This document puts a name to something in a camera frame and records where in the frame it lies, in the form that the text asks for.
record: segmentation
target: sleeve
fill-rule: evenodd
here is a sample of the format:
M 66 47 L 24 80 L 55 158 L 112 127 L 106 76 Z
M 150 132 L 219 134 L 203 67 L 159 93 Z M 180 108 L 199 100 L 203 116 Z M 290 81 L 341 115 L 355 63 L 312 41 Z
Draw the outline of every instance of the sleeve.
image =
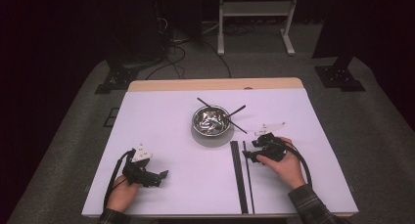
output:
M 104 209 L 97 224 L 128 224 L 131 217 L 109 208 Z
M 307 184 L 288 193 L 304 224 L 349 224 L 346 219 L 333 215 Z

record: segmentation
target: hand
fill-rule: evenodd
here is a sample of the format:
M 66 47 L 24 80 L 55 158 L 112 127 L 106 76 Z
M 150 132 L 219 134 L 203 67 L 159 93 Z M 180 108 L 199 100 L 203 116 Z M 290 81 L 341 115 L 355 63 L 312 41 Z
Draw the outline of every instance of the hand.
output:
M 292 141 L 290 139 L 280 138 L 283 141 L 288 142 L 286 144 L 287 146 L 292 146 Z M 284 158 L 279 162 L 262 155 L 257 155 L 256 159 L 274 170 L 291 190 L 305 184 L 304 178 L 302 177 L 300 161 L 296 155 L 291 152 L 287 151 Z
M 124 175 L 117 177 L 113 186 L 116 186 L 110 194 L 107 208 L 124 212 L 134 202 L 140 184 L 129 184 Z

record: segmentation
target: metal bowl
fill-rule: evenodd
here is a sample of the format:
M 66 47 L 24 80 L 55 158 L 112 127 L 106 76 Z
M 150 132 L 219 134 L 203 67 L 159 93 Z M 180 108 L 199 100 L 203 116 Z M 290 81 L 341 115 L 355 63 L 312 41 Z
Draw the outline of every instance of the metal bowl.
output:
M 192 124 L 197 132 L 202 135 L 213 137 L 226 132 L 229 129 L 229 113 L 219 107 L 202 107 L 193 114 Z

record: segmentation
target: wooden table edge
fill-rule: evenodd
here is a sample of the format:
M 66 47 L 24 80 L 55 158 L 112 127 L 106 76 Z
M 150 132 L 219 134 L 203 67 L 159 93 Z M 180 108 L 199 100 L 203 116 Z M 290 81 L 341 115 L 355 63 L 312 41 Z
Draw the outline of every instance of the wooden table edge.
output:
M 304 88 L 296 77 L 232 78 L 232 79 L 176 79 L 135 80 L 128 92 L 185 91 L 185 90 L 237 90 L 237 89 L 300 89 Z

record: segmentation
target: gray carpet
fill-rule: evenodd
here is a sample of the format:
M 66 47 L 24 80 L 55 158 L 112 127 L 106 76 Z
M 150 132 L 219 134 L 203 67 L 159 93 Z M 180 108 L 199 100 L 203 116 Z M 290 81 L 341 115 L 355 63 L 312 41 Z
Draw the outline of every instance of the gray carpet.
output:
M 353 223 L 415 223 L 415 133 L 379 87 L 369 67 L 358 59 L 349 66 L 366 92 L 326 89 L 314 66 L 334 59 L 312 60 L 320 24 L 294 24 L 296 50 L 288 57 L 276 26 L 261 25 L 244 36 L 225 36 L 225 56 L 232 77 L 298 77 L 333 147 L 360 210 Z M 205 40 L 215 47 L 215 36 Z M 227 78 L 223 62 L 204 43 L 180 45 L 186 57 L 151 79 Z M 172 61 L 181 51 L 171 50 Z M 141 71 L 144 79 L 157 67 Z M 103 127 L 125 91 L 94 95 L 109 67 L 99 63 L 84 82 L 9 223 L 94 223 L 81 216 L 87 190 L 111 133 Z M 153 223 L 137 220 L 136 223 Z

